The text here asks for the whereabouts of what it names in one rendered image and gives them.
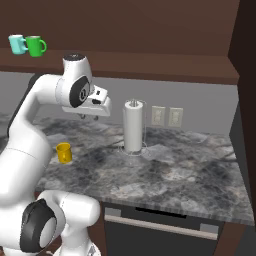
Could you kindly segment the yellow mug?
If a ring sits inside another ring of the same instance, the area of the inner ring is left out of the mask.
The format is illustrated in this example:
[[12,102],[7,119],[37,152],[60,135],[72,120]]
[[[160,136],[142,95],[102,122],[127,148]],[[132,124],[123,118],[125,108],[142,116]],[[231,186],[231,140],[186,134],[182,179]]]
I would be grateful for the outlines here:
[[72,161],[71,145],[68,142],[61,142],[56,146],[58,160],[62,164]]

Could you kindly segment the green mug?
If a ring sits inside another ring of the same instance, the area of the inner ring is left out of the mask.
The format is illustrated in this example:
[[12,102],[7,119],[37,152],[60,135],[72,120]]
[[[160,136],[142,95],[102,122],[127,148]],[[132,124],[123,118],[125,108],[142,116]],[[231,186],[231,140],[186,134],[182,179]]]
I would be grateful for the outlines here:
[[26,44],[31,57],[41,57],[47,50],[47,44],[40,36],[27,36]]

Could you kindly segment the teal mug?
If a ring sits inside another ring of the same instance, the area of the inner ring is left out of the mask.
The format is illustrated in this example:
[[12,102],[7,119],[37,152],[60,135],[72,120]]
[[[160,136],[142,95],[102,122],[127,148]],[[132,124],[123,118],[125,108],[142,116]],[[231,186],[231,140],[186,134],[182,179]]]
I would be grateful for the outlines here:
[[22,55],[28,51],[28,48],[25,46],[26,40],[22,35],[10,35],[8,39],[13,54]]

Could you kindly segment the black dishwasher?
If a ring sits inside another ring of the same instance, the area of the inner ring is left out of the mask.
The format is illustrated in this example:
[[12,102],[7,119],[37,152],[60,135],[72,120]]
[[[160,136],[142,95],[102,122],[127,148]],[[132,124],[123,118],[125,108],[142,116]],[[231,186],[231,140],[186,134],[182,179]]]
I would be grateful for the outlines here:
[[[219,236],[223,223],[176,213],[104,203],[105,216],[203,231]],[[105,221],[108,256],[213,256],[217,240]]]

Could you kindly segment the white paper towel roll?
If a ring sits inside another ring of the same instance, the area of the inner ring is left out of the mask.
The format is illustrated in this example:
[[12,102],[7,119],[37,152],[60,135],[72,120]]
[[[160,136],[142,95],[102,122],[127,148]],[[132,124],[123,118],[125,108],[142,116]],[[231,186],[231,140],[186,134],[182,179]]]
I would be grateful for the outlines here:
[[124,148],[126,152],[142,149],[143,104],[132,99],[123,108]]

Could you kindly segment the dark brown wall cabinet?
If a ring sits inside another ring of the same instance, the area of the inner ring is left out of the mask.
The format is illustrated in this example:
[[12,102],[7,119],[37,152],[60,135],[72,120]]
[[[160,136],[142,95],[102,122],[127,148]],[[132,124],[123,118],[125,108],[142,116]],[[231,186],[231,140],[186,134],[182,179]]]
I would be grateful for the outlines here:
[[[13,54],[16,34],[46,52]],[[97,77],[235,84],[256,72],[256,0],[0,0],[0,71],[60,73],[71,52]]]

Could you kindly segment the white wall outlet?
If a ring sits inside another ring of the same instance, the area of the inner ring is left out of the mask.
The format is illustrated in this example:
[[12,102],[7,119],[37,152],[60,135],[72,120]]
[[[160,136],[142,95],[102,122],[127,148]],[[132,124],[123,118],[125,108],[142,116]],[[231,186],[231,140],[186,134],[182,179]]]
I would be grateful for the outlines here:
[[170,127],[180,127],[182,124],[183,109],[182,108],[171,108],[169,112],[168,125]]
[[152,107],[152,125],[163,126],[165,122],[165,108],[160,106]]

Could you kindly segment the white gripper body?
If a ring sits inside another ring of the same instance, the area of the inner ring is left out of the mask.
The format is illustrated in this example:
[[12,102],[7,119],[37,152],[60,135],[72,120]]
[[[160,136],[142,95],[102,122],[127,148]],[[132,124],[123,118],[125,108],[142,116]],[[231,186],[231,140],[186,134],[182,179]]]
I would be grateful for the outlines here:
[[84,102],[77,108],[63,107],[64,112],[75,113],[81,115],[103,116],[109,117],[111,115],[112,102],[109,97],[106,97],[102,104],[92,104]]

